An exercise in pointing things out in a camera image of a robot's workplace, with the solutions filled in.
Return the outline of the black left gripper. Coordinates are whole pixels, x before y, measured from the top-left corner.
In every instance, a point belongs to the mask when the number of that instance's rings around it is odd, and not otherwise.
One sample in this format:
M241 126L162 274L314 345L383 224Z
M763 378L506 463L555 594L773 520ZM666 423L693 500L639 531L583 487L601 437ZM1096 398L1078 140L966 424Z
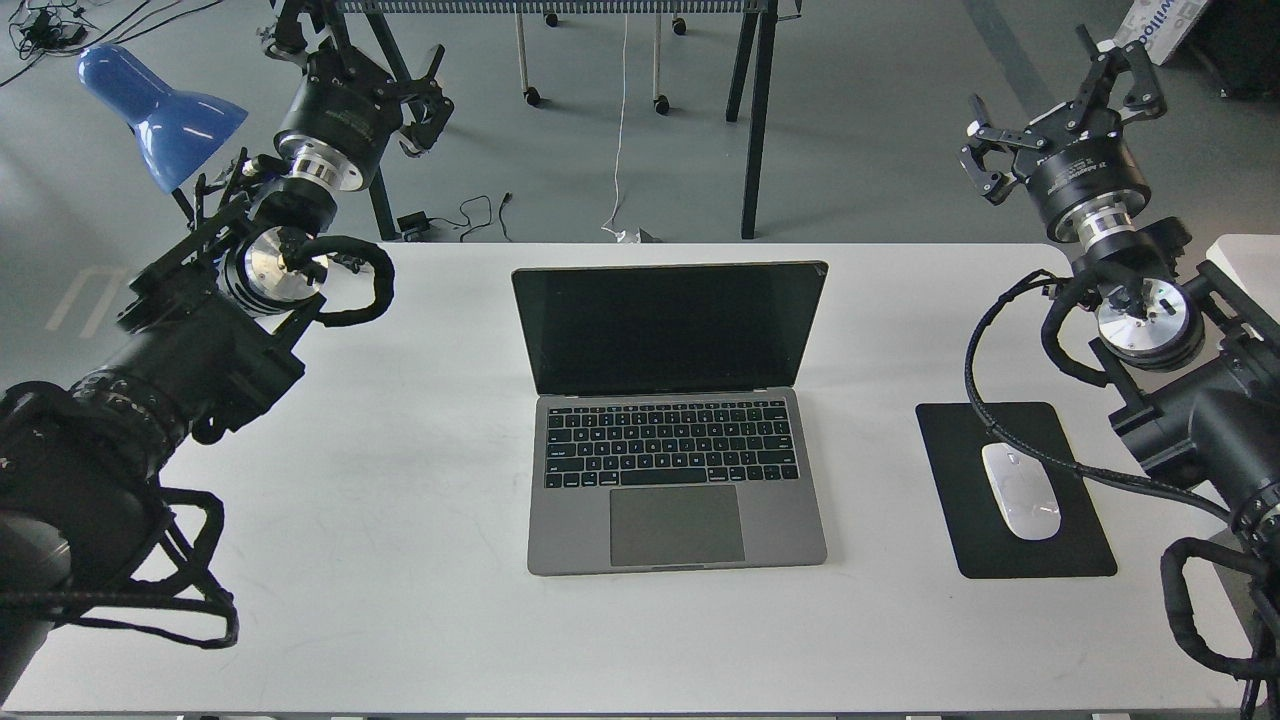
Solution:
M443 94L436 73L445 55L435 45L424 58L425 73L412 78L404 68L392 76L364 53L352 53L346 15L338 1L270 1L276 13L262 29L262 53L303 70L294 99L285 113L274 145L282 158L294 158L308 145L338 155L339 191L370 186L394 132L408 158L430 151L451 119L454 104ZM333 53L310 53L302 15L314 33L329 31ZM410 109L413 119L402 124L401 105L378 96L390 83L392 97Z

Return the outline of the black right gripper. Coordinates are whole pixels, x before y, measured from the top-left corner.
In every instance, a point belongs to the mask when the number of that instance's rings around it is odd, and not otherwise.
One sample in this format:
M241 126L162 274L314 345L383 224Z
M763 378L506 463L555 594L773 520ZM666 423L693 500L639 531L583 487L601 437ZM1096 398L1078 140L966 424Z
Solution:
M1024 184L1046 237L1070 243L1076 232L1068 215L1084 202L1116 196L1130 215L1149 201L1151 188L1123 137L1123 127L1155 120L1169 109L1146 47L1139 41L1097 44L1084 24L1076 37L1091 68L1068 108L1055 108L1024 129L991 124L986 101L969 97L973 122L960 149L960 164L979 195L1002 204ZM1010 155L1010 168L987 165L992 152Z

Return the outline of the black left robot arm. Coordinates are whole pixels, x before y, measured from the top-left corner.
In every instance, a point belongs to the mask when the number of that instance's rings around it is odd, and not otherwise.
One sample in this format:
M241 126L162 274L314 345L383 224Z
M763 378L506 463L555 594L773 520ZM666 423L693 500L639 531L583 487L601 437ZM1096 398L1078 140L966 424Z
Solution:
M186 439L216 443L264 415L303 375L294 355L312 325L384 315L396 269L378 243L330 234L337 196L366 192L392 234L381 158L439 138L454 106L436 72L410 74L387 14L416 1L283 1L265 53L302 73L270 154L242 152L183 200L189 233L131 282L122 350L61 388L3 393L3 693L59 626L118 629L95 609L197 612L224 624L195 639L233 646L233 594L210 562L221 501L165 487Z

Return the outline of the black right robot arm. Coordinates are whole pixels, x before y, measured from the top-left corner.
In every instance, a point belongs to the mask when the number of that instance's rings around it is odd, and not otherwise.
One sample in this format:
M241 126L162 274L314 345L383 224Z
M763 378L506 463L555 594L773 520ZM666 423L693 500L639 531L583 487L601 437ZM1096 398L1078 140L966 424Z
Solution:
M968 341L964 384L987 433L1043 464L1117 489L1171 500L1224 521L1229 548L1175 541L1160 575L1167 624L1193 661L1244 683L1239 715L1277 716L1277 323L1213 263L1179 279L1189 232L1175 217L1135 224L1149 186L1123 137L1167 109L1140 42L1097 44L1076 35L1091 67L1076 95L1021 129L989 123L980 97L959 159L980 196L1001 204L1027 190L1047 237L1078 243L1070 277L1037 270L998 296ZM1051 299L1039 329L1047 359L1065 375L1112 386L1124 405L1110 424L1142 474L1062 460L1002 427L980 397L974 360L1000 311L1027 291ZM1213 651L1199 633L1184 568L1202 559L1249 580L1251 653Z

